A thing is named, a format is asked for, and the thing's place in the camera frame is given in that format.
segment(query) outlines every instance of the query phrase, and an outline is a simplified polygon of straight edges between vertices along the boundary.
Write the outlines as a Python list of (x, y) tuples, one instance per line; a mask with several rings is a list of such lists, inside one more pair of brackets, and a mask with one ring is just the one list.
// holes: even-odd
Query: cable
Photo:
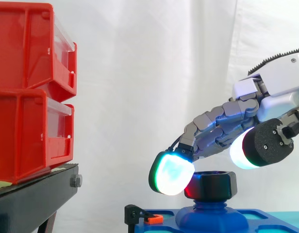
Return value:
[(171, 145), (170, 147), (168, 147), (168, 149), (167, 149), (166, 151), (173, 151), (173, 148), (174, 148), (175, 145), (179, 142), (180, 137), (181, 137), (181, 136), (179, 136), (179, 137), (177, 138), (177, 140), (175, 140), (174, 143), (172, 143), (172, 145)]

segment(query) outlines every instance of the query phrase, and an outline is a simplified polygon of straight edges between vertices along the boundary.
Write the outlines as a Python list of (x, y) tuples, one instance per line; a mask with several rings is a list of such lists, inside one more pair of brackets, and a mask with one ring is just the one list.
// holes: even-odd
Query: blue tray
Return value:
[[(175, 222), (175, 216), (179, 210), (148, 211), (153, 214), (163, 215), (163, 224), (148, 225), (141, 222), (136, 225), (135, 233), (209, 233), (180, 229)], [(239, 209), (237, 211), (246, 217), (249, 227), (233, 233), (299, 233), (299, 212), (265, 213), (255, 209)]]

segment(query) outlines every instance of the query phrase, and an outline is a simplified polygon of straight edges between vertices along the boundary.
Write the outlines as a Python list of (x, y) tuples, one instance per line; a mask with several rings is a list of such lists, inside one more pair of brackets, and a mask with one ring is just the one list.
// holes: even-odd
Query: black serrated edge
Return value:
[(251, 69), (249, 72), (248, 72), (248, 75), (256, 72), (258, 69), (260, 69), (261, 67), (263, 67), (264, 65), (266, 65), (268, 62), (271, 62), (273, 60), (276, 60), (277, 58), (279, 57), (285, 57), (287, 55), (291, 55), (291, 54), (294, 54), (294, 53), (298, 53), (299, 52), (299, 49), (297, 50), (292, 50), (292, 51), (289, 51), (289, 52), (285, 52), (285, 53), (279, 53), (275, 56), (272, 56), (272, 57), (269, 57), (265, 60), (263, 60), (260, 64), (258, 64), (256, 67), (254, 67), (253, 69)]

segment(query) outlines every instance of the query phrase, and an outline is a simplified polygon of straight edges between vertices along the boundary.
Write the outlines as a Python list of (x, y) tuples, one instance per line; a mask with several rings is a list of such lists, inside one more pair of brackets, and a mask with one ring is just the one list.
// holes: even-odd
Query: robotic hand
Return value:
[(195, 171), (192, 164), (229, 148), (233, 162), (252, 169), (277, 163), (299, 134), (299, 50), (278, 54), (233, 86), (233, 97), (189, 123), (149, 172), (155, 191), (176, 195)]

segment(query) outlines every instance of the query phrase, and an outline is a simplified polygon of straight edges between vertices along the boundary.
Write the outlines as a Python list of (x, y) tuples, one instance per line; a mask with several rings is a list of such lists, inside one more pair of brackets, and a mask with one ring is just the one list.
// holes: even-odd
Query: black shelf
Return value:
[(0, 188), (0, 233), (50, 233), (56, 211), (77, 193), (78, 164), (19, 185)]

